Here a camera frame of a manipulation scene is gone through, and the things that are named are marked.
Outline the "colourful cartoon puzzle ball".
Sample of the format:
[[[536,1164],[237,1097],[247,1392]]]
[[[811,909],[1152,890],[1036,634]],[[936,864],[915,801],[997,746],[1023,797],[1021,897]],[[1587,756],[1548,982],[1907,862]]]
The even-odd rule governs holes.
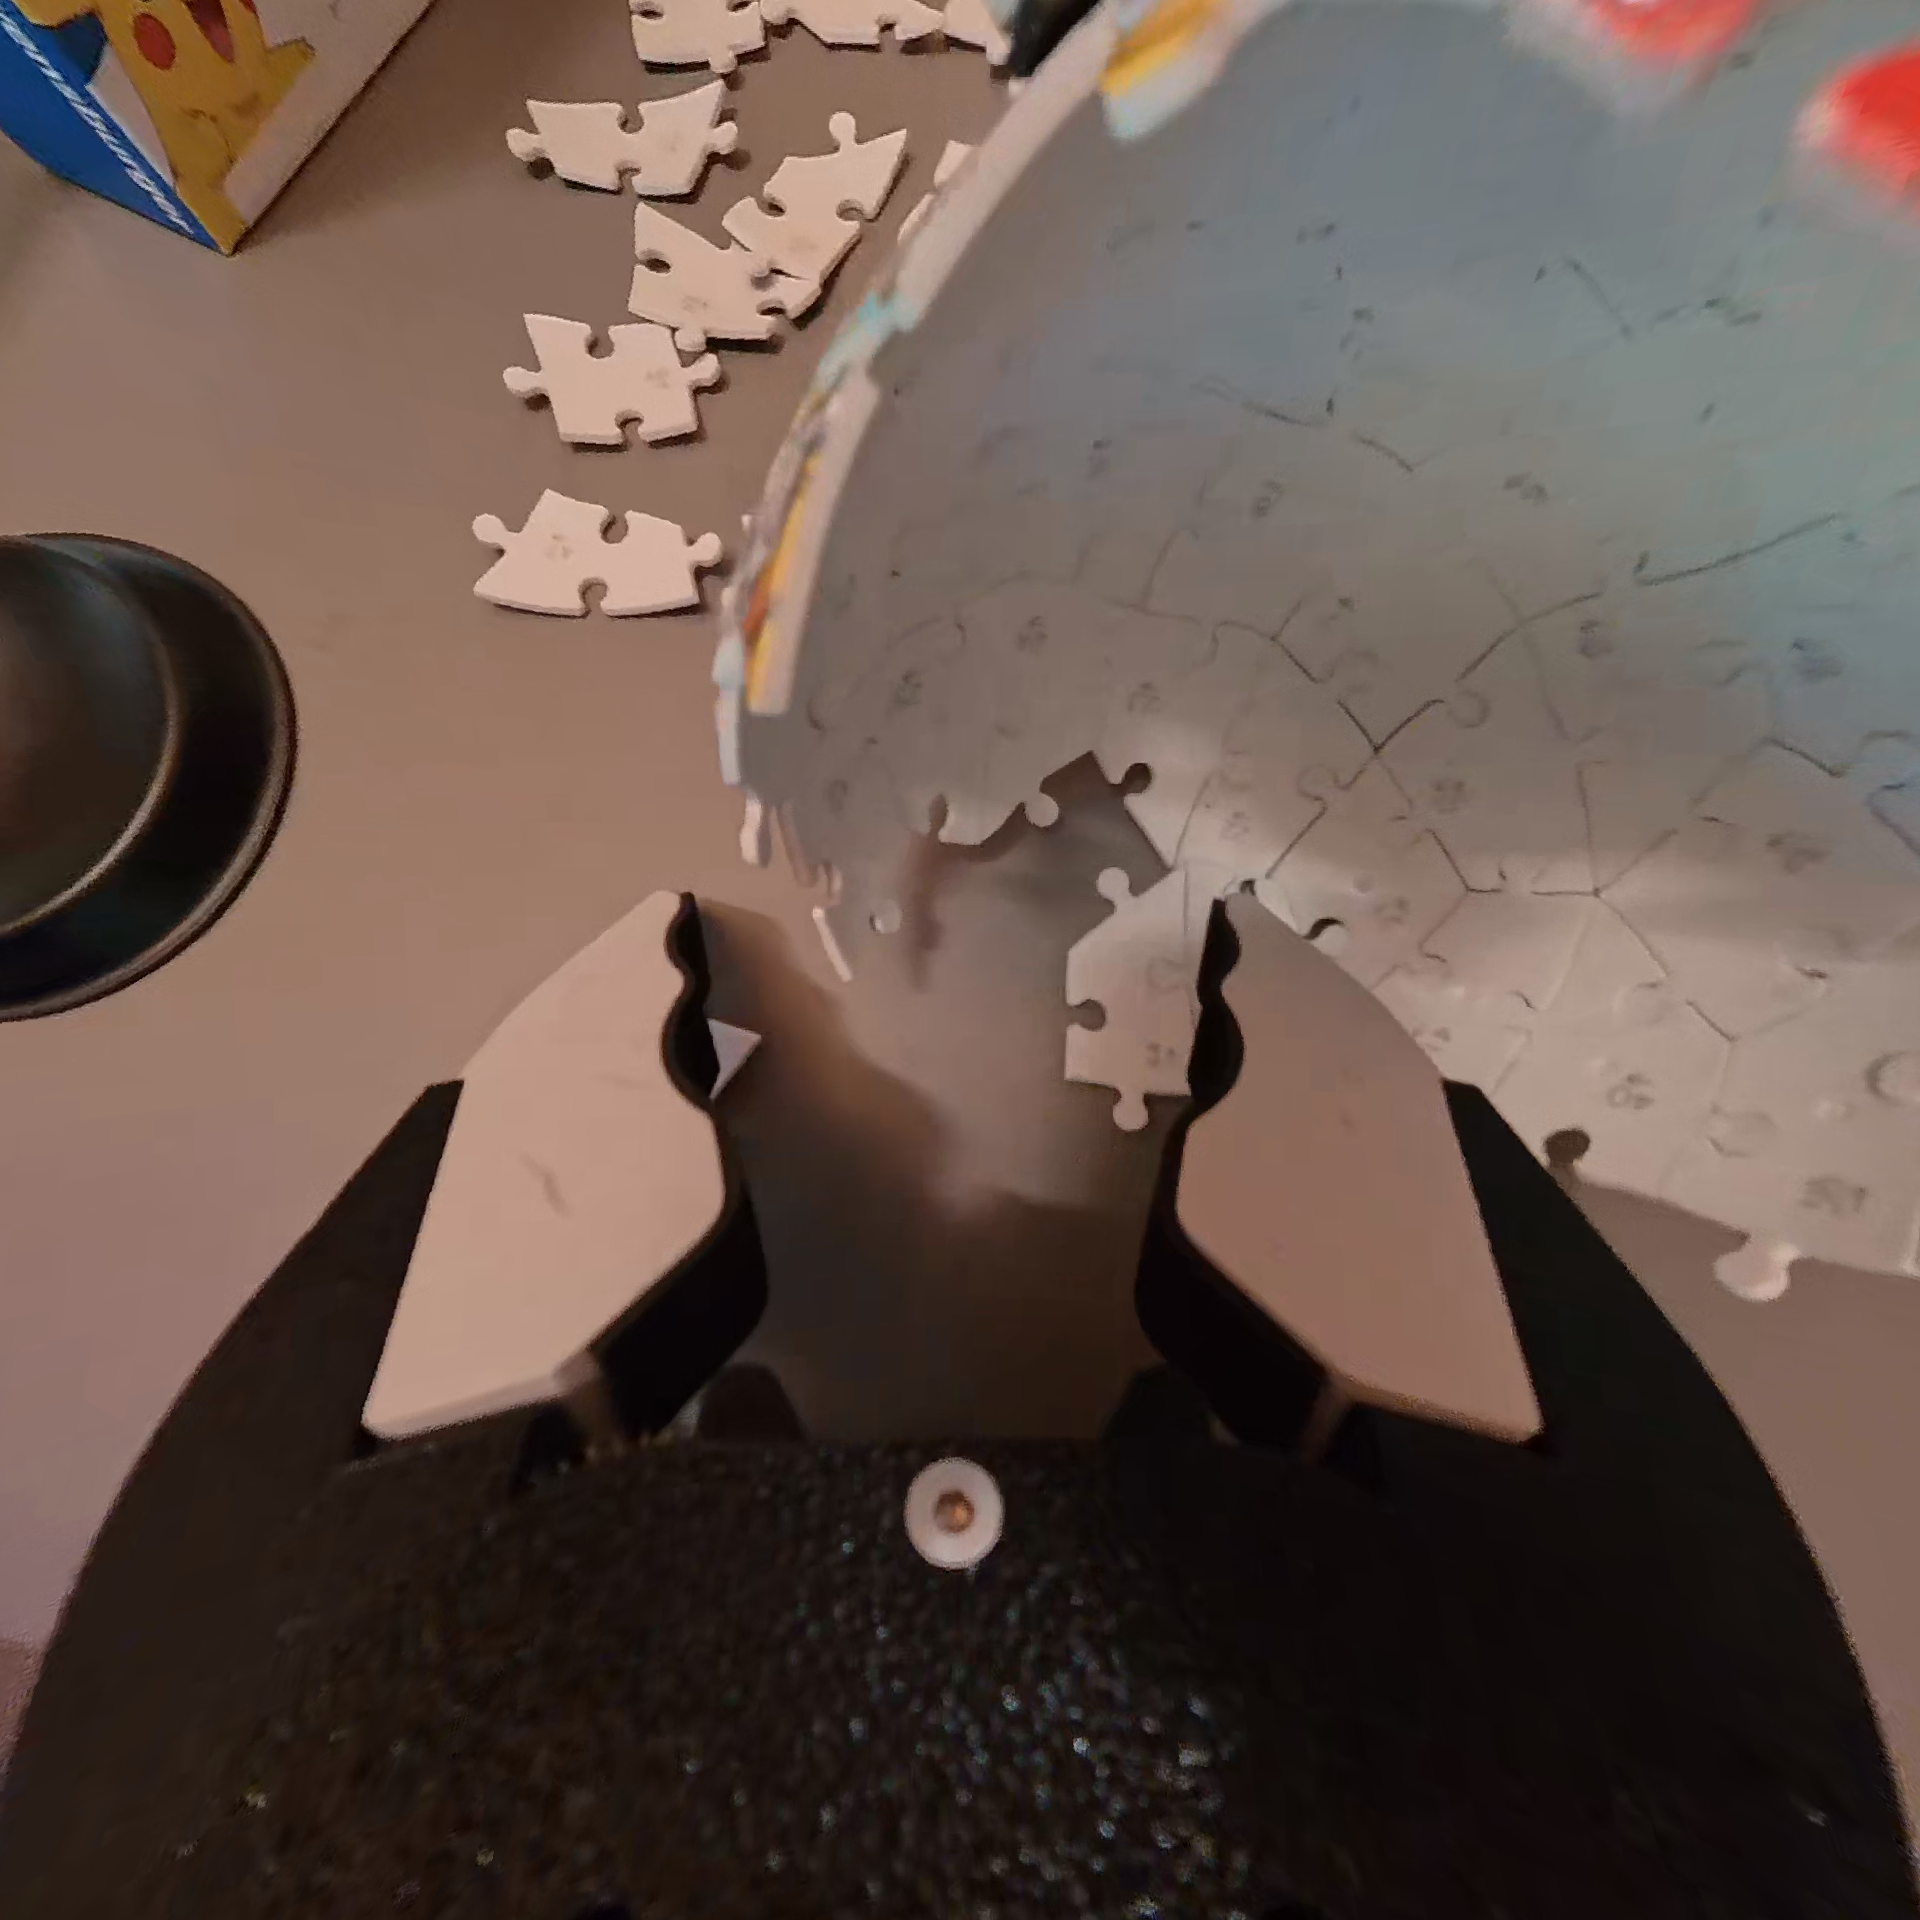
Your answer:
[[[1095,756],[1528,1145],[1915,1275],[1915,5],[1089,11],[823,352],[713,660],[841,977]]]

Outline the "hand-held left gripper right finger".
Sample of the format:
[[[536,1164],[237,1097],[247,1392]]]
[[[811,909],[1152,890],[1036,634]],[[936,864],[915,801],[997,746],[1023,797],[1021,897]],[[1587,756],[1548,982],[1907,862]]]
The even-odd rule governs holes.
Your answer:
[[[1253,1450],[1326,1454],[1369,1413],[1535,1443],[1439,1074],[1253,897],[1211,905],[1197,993],[1136,1268],[1157,1355]]]

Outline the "black round ball stand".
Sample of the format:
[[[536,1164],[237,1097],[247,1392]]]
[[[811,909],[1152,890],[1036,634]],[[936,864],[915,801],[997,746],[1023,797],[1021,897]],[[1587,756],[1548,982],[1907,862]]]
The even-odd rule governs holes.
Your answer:
[[[253,613],[105,536],[3,542],[3,1020],[174,963],[233,905],[292,793],[297,707]]]

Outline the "white jigsaw piece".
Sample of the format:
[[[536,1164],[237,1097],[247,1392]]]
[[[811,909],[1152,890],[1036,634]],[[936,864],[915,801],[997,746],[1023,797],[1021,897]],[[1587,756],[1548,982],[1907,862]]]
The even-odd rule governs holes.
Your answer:
[[[1062,1077],[1109,1089],[1113,1126],[1136,1134],[1150,1121],[1150,1100],[1191,1091],[1211,894],[1196,894],[1179,868],[1142,891],[1127,872],[1105,868],[1095,890],[1109,916],[1072,944],[1062,978],[1068,1010],[1092,1005],[1099,1022],[1064,1028]]]

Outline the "blue and yellow puzzle box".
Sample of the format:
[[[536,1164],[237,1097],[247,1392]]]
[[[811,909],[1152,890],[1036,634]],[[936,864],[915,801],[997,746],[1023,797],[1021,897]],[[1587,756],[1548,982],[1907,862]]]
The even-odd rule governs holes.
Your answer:
[[[3,131],[231,256],[427,3],[4,3]]]

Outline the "pile of white puzzle pieces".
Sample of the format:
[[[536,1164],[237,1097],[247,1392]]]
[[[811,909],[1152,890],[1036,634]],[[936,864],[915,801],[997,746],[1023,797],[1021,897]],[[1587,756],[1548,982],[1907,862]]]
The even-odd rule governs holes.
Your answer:
[[[531,125],[508,133],[523,169],[631,195],[631,318],[595,328],[523,316],[532,366],[505,368],[505,394],[543,406],[568,448],[699,438],[702,400],[724,380],[713,348],[773,348],[801,324],[884,213],[908,161],[903,129],[861,136],[853,109],[833,109],[824,149],[779,157],[760,190],[723,216],[723,238],[683,226],[663,205],[694,202],[715,163],[735,153],[735,68],[765,53],[769,28],[801,28],[829,50],[945,42],[1007,68],[1017,11],[980,3],[628,5],[641,67],[699,68],[709,81],[631,109],[526,104]],[[518,526],[487,512],[471,536],[491,554],[473,596],[534,617],[585,617],[591,595],[606,617],[686,613],[727,560],[719,536],[687,536],[644,512],[614,514],[550,488]]]

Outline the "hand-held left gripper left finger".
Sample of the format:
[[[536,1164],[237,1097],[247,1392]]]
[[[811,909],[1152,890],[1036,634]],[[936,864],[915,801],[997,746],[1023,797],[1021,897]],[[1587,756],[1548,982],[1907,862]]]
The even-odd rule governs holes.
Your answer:
[[[599,1402],[659,1434],[755,1333],[758,1220],[713,1093],[704,918],[641,899],[468,1058],[363,1428],[412,1443]]]

